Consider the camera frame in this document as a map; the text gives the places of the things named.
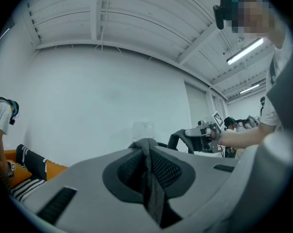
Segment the black headset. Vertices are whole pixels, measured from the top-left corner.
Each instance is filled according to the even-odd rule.
[[[19,111],[17,110],[16,102],[13,101],[13,100],[8,100],[8,99],[3,98],[3,97],[0,97],[0,101],[6,102],[7,104],[12,105],[12,106],[14,107],[14,112],[12,113],[11,118],[10,118],[10,120],[9,120],[9,124],[14,125],[15,122],[16,122],[16,121],[15,121],[15,117],[16,117],[16,115],[17,115],[18,112],[19,112]]]

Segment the person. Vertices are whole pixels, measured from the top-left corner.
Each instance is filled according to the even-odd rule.
[[[229,130],[236,130],[236,132],[246,132],[249,129],[252,129],[254,127],[257,127],[257,124],[252,120],[251,118],[248,117],[247,119],[239,119],[235,120],[232,117],[227,117],[224,119],[224,125],[227,127]],[[243,155],[244,149],[235,149],[233,148],[232,151],[236,152],[235,158],[241,158]]]
[[[260,109],[260,118],[261,118],[262,110],[264,109],[264,105],[265,105],[265,97],[261,97],[260,102],[261,102],[261,109]]]
[[[266,77],[266,92],[276,83],[276,77],[286,66],[293,53],[293,38],[289,29],[264,0],[221,0],[220,7],[213,7],[218,28],[224,20],[230,20],[233,31],[244,32],[250,37],[268,39],[275,46],[275,52]],[[265,96],[264,110],[258,127],[245,132],[222,132],[218,137],[213,131],[211,139],[218,139],[220,145],[245,149],[260,144],[276,128],[281,128],[279,117],[270,100]]]
[[[3,178],[7,178],[11,172],[8,162],[4,154],[4,147],[2,142],[3,135],[8,134],[9,123],[11,123],[12,118],[14,118],[19,113],[19,105],[13,100],[6,101],[0,100],[0,162],[3,165],[2,174]]]

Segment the black velcro strip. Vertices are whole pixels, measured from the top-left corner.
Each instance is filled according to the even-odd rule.
[[[50,224],[55,224],[76,192],[75,189],[63,187],[37,215]]]
[[[220,171],[229,172],[229,173],[234,171],[233,166],[225,166],[225,165],[220,165],[220,164],[215,165],[213,168],[220,170]]]

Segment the fluorescent light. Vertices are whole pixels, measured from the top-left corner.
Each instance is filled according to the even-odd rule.
[[[257,39],[254,42],[252,42],[250,45],[245,47],[244,49],[240,50],[238,53],[227,59],[227,63],[229,65],[233,64],[235,61],[239,60],[243,56],[245,56],[247,53],[251,52],[252,50],[256,49],[259,45],[261,45],[264,42],[263,38]]]
[[[253,90],[254,88],[257,88],[257,87],[259,87],[259,84],[255,85],[255,86],[252,86],[251,88],[246,89],[246,90],[244,90],[244,91],[241,91],[240,94],[245,93],[245,92],[247,92],[247,91],[251,91],[251,90]]]
[[[10,30],[10,28],[8,28],[0,37],[0,39],[2,39],[2,37]]]

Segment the white sleeve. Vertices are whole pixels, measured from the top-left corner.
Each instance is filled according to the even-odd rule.
[[[4,132],[4,134],[8,134],[9,128],[9,120],[11,117],[11,113],[3,111],[0,115],[0,130]]]
[[[268,71],[267,77],[266,77],[266,93],[268,93],[272,87],[273,86],[271,84],[270,75],[269,75],[269,71]],[[261,117],[260,122],[264,123],[266,125],[270,125],[270,126],[281,125],[278,114],[267,96],[265,96],[265,105],[262,110],[262,117]]]

